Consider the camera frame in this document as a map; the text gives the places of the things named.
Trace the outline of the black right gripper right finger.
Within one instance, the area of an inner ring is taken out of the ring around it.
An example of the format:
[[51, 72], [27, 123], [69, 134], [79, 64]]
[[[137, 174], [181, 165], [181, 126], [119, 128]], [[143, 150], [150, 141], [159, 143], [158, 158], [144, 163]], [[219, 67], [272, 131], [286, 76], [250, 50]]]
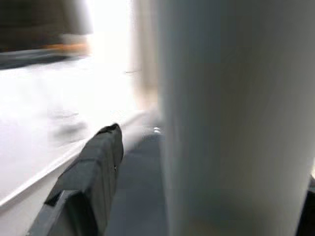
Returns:
[[315, 236], [315, 179], [313, 176], [311, 176], [296, 235]]

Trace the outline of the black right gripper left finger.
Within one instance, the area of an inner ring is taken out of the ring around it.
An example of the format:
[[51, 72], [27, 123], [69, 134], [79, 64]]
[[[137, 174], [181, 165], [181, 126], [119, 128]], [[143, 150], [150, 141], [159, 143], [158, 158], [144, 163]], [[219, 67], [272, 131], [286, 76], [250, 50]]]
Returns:
[[123, 155], [120, 126], [100, 129], [58, 177], [27, 235], [104, 235]]

